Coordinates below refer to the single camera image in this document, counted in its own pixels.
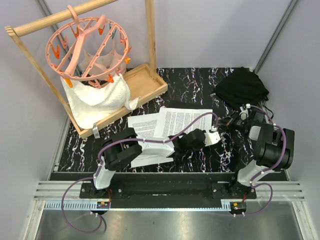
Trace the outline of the black clipboard folder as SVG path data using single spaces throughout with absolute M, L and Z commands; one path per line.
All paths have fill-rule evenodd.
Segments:
M 177 100 L 171 100 L 167 106 L 167 108 L 175 108 L 175 109 L 185 109 L 186 108 L 186 103 L 177 101 Z

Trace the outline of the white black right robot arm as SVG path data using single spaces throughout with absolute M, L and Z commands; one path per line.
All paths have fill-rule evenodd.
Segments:
M 228 127 L 241 130 L 254 142 L 253 160 L 236 171 L 229 182 L 213 183 L 214 199 L 253 197 L 255 183 L 269 173 L 288 169 L 293 162 L 295 131 L 282 130 L 265 121 L 265 114 L 253 110 L 247 119 L 233 117 Z

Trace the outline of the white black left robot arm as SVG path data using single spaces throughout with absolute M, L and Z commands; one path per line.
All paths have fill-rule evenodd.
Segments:
M 98 153 L 99 165 L 93 175 L 90 192 L 97 198 L 108 193 L 108 187 L 116 171 L 131 164 L 139 156 L 175 158 L 187 152 L 200 150 L 208 142 L 205 130 L 195 129 L 166 138 L 143 137 L 132 127 L 119 132 L 102 145 Z

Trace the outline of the printed paper sheet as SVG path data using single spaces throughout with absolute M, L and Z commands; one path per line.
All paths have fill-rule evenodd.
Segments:
M 129 116 L 127 125 L 129 128 L 134 128 L 136 134 L 153 138 L 158 117 L 159 113 Z
M 209 109 L 161 107 L 153 136 L 155 138 L 174 136 L 184 130 L 197 117 L 208 112 L 212 113 L 213 111 Z M 195 129 L 209 130 L 212 126 L 212 118 L 212 114 L 205 115 L 184 132 L 187 134 Z

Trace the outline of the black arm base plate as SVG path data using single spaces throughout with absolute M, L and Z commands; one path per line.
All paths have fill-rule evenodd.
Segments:
M 256 191 L 250 187 L 237 193 L 229 190 L 234 183 L 234 173 L 120 173 L 111 179 L 109 187 L 98 190 L 93 181 L 80 187 L 81 199 L 129 198 L 133 195 L 186 195 L 212 197 L 214 199 L 257 198 Z

